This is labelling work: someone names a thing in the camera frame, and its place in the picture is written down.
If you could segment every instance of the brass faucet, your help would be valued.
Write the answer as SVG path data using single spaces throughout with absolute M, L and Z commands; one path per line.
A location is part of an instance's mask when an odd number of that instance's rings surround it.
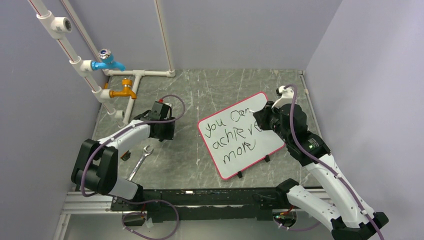
M 111 98 L 114 97 L 128 97 L 131 96 L 132 99 L 136 99 L 137 95 L 131 90 L 131 86 L 133 85 L 133 81 L 128 78 L 122 79 L 122 91 L 110 91 L 109 96 Z

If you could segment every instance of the lavender wall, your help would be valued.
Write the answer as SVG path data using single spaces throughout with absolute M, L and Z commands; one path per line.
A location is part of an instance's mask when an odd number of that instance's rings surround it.
M 59 1 L 44 3 L 66 16 Z M 0 239 L 48 240 L 100 104 L 27 1 L 2 2 L 0 31 Z M 67 36 L 92 59 L 77 31 Z
M 418 0 L 344 0 L 306 69 L 324 138 L 389 217 L 386 239 L 424 236 L 423 12 Z
M 177 69 L 305 69 L 342 0 L 161 0 Z M 70 1 L 97 48 L 167 70 L 153 0 Z

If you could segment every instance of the whiteboard clip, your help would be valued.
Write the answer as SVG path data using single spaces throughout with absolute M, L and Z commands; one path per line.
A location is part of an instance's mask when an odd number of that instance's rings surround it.
M 265 160 L 266 163 L 269 163 L 271 161 L 270 155 L 267 154 L 263 160 Z

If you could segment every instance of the gray marble surface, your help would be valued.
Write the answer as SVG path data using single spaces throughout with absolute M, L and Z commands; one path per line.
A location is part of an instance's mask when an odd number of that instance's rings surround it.
M 120 90 L 123 78 L 111 77 L 109 88 Z M 263 91 L 268 99 L 275 101 L 275 89 L 291 83 L 298 86 L 297 103 L 308 116 L 309 129 L 316 133 L 304 86 L 295 69 L 190 69 L 177 70 L 171 78 L 143 77 L 130 119 L 150 109 L 154 101 L 166 94 L 180 96 L 185 101 L 186 113 L 175 124 L 174 140 L 140 142 L 130 150 L 129 160 L 119 161 L 118 174 L 126 178 L 141 157 L 143 147 L 150 145 L 154 148 L 153 154 L 133 178 L 133 182 L 146 189 L 275 187 L 288 178 L 306 187 L 319 187 L 318 181 L 288 154 L 286 148 L 272 154 L 270 162 L 260 161 L 243 171 L 243 178 L 223 180 L 197 129 L 199 120 L 257 92 Z M 173 116 L 181 113 L 182 105 L 177 99 L 169 97 L 166 102 L 172 104 Z M 113 98 L 112 103 L 116 109 L 125 110 L 128 98 Z M 101 109 L 94 138 L 107 137 L 117 130 L 116 123 Z

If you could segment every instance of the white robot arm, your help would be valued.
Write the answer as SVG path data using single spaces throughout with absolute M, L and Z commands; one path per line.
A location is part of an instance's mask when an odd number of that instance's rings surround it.
M 291 178 L 276 188 L 282 200 L 320 221 L 335 240 L 365 240 L 375 233 L 380 235 L 379 229 L 389 219 L 358 195 L 325 142 L 308 130 L 306 114 L 295 104 L 296 86 L 281 86 L 276 92 L 280 99 L 268 101 L 262 110 L 253 113 L 258 126 L 274 131 L 286 143 L 290 155 L 319 181 L 334 205 L 310 194 Z
M 143 187 L 118 176 L 119 156 L 147 138 L 155 138 L 159 141 L 172 140 L 175 120 L 178 118 L 172 116 L 171 105 L 160 100 L 154 102 L 151 110 L 136 116 L 127 126 L 114 134 L 98 141 L 85 140 L 73 168 L 72 182 L 82 185 L 83 173 L 86 165 L 91 161 L 84 176 L 86 188 L 101 195 L 113 195 L 133 202 L 141 201 Z M 92 163 L 92 160 L 100 158 L 98 165 Z

